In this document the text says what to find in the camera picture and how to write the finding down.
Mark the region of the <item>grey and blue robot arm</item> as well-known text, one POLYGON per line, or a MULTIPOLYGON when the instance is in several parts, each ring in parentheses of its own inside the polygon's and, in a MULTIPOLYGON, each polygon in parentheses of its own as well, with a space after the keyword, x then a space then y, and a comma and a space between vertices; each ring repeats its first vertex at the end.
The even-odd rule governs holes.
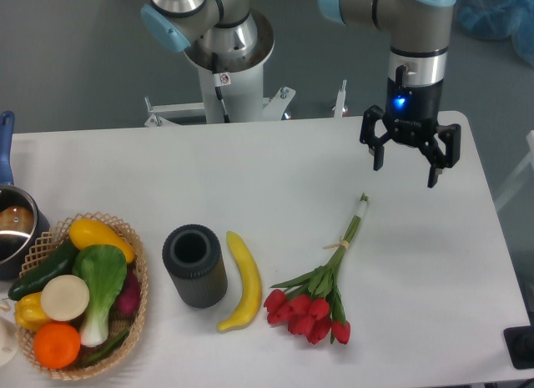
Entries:
MULTIPOLYGON (((384 107, 363 116, 360 141, 380 169, 389 141, 419 149, 434 186, 460 158, 461 129, 437 117, 456 0, 318 0, 321 14, 343 25, 369 24, 390 34, 384 107)), ((144 26, 169 51, 197 68, 208 123, 275 120, 264 101, 264 63, 274 48, 268 19, 250 0, 149 0, 144 26)))

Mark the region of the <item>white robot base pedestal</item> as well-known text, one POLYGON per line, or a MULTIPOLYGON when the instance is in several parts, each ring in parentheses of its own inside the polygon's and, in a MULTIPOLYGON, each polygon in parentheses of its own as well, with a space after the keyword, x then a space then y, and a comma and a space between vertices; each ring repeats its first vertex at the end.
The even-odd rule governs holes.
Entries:
POLYGON ((275 46, 273 28, 252 10, 243 22, 230 28, 212 27, 190 42, 178 25, 149 5, 141 10, 148 30, 167 49, 180 53, 196 67, 202 104, 156 106, 153 117, 205 116, 207 123, 244 123, 287 119, 296 91, 282 86, 264 96, 264 64, 275 46))

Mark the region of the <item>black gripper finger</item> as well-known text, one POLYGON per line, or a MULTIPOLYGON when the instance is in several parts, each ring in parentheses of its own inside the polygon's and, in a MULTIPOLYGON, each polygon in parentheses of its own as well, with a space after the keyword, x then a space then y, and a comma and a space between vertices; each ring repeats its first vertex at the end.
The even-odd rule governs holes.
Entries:
POLYGON ((378 171, 384 163, 385 143, 391 139, 392 118, 377 105, 369 107, 363 115, 360 129, 360 142, 366 144, 373 156, 373 170, 378 171), (386 132, 381 136, 375 133, 376 123, 381 121, 386 132))
POLYGON ((433 188, 444 169, 451 169, 460 159, 461 126, 436 124, 421 139, 418 149, 430 164, 427 187, 433 188))

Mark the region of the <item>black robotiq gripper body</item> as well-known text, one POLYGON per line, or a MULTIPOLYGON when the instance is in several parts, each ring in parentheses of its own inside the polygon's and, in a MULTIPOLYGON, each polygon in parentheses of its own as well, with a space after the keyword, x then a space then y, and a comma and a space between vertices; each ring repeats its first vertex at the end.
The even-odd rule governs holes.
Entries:
POLYGON ((391 139, 421 147, 434 138, 442 86, 440 81, 428 86, 398 88, 393 80, 388 80, 382 121, 391 139))

